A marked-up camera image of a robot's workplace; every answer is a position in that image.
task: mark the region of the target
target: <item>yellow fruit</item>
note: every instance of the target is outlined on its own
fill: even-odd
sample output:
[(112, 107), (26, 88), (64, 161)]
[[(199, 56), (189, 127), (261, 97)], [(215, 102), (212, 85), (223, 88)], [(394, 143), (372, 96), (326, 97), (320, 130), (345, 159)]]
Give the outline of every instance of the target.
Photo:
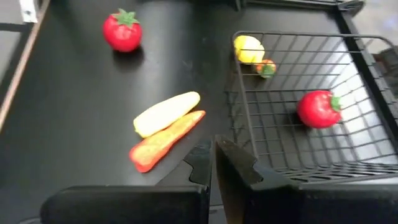
[(187, 114), (200, 101), (200, 95), (191, 91), (157, 103), (142, 112), (133, 121), (136, 132), (143, 138), (170, 126)]
[(235, 54), (242, 63), (261, 63), (266, 53), (255, 37), (240, 35), (234, 40)]

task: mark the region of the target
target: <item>wooden edge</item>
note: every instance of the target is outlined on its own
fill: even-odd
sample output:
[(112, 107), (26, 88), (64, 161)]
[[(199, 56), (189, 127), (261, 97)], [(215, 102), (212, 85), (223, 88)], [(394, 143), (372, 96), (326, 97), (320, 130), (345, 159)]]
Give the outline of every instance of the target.
[(8, 87), (8, 91), (6, 93), (6, 96), (4, 97), (4, 101), (0, 108), (0, 133), (2, 130), (2, 126), (6, 120), (12, 100), (14, 99), (14, 96), (18, 89), (19, 82), (21, 81), (22, 74), (24, 73), (26, 63), (29, 59), (30, 53), (32, 52), (32, 48), (34, 46), (37, 34), (39, 33), (40, 26), (42, 25), (42, 21), (45, 17), (45, 13), (47, 12), (49, 4), (50, 0), (43, 0), (42, 7), (40, 8), (40, 11), (37, 14), (38, 21), (33, 26), (32, 31), (30, 32), (30, 35), (25, 44), (24, 51), (22, 52), (21, 58), (19, 60), (18, 66)]

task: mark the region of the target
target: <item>white label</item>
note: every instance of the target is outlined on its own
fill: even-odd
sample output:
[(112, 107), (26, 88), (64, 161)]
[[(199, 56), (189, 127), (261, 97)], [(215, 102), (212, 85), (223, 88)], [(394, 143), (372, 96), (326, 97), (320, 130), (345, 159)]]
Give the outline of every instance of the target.
[(37, 22), (34, 0), (19, 0), (21, 5), (22, 20), (24, 22)]

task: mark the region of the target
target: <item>plastic food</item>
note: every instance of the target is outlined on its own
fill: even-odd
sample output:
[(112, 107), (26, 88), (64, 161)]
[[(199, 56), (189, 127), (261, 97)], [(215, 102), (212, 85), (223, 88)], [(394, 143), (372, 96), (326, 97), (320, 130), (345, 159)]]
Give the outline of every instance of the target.
[(255, 37), (240, 35), (234, 40), (235, 54), (242, 63), (261, 63), (264, 47)]
[(135, 15), (135, 12), (119, 9), (119, 13), (112, 14), (105, 20), (104, 37), (114, 50), (130, 52), (141, 43), (142, 29)]
[(311, 128), (329, 128), (341, 119), (339, 98), (327, 90), (312, 91), (300, 100), (297, 113)]
[(194, 111), (176, 120), (170, 127), (146, 138), (130, 151), (130, 159), (139, 172), (150, 171), (180, 138), (186, 135), (205, 115)]
[(256, 72), (260, 74), (262, 78), (269, 78), (275, 74), (276, 65), (272, 60), (264, 59), (262, 63), (256, 65)]
[(200, 95), (191, 91), (157, 103), (134, 119), (134, 128), (143, 138), (151, 136), (187, 114), (199, 101)]

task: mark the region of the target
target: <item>black wire basket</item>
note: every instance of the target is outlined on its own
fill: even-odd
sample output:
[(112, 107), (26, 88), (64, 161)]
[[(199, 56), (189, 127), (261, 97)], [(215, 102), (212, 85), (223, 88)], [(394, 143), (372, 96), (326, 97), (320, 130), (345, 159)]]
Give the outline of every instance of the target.
[[(235, 143), (303, 183), (398, 176), (397, 102), (373, 57), (391, 42), (288, 32), (238, 32), (233, 40), (239, 35), (260, 40), (276, 71), (262, 78), (257, 64), (234, 56), (226, 92)], [(398, 61), (396, 49), (390, 57)], [(340, 97), (342, 119), (331, 128), (308, 128), (297, 115), (297, 103), (313, 90)]]

